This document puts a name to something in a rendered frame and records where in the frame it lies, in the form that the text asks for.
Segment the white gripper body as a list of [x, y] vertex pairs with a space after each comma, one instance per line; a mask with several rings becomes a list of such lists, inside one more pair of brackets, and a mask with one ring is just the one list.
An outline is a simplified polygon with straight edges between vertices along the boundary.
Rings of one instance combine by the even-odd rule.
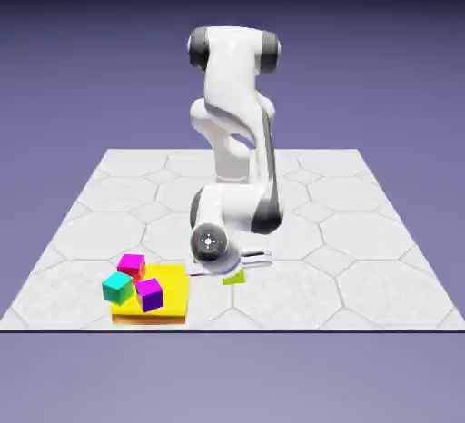
[[188, 276], [232, 277], [242, 269], [269, 265], [272, 254], [268, 251], [232, 251], [216, 261], [198, 261], [194, 257], [185, 261], [185, 273]]

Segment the small magenta purple cube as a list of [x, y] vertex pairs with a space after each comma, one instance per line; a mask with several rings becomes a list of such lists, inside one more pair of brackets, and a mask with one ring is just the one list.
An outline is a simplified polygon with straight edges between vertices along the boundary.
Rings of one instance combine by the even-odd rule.
[[135, 289], [138, 303], [144, 313], [163, 307], [163, 287], [156, 278], [137, 282]]

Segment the small magenta red cube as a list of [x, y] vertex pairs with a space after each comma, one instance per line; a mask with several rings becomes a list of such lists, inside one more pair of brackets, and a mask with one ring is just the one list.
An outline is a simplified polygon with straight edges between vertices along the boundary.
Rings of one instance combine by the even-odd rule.
[[117, 270], [130, 276], [133, 283], [143, 280], [145, 268], [145, 257], [142, 254], [126, 253], [117, 264]]

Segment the small teal cube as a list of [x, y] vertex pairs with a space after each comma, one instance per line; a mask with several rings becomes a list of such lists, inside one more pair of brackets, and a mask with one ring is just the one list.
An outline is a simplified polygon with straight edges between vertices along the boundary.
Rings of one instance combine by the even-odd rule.
[[122, 305], [133, 295], [133, 278], [116, 271], [102, 282], [102, 292], [106, 301]]

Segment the large yellow box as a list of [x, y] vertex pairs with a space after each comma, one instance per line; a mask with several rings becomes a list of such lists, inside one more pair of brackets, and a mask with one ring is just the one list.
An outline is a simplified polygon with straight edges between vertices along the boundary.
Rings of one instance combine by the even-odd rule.
[[144, 280], [155, 278], [163, 290], [163, 306], [143, 312], [138, 292], [122, 305], [111, 304], [112, 323], [116, 325], [183, 325], [189, 298], [189, 279], [182, 264], [152, 264], [146, 266]]

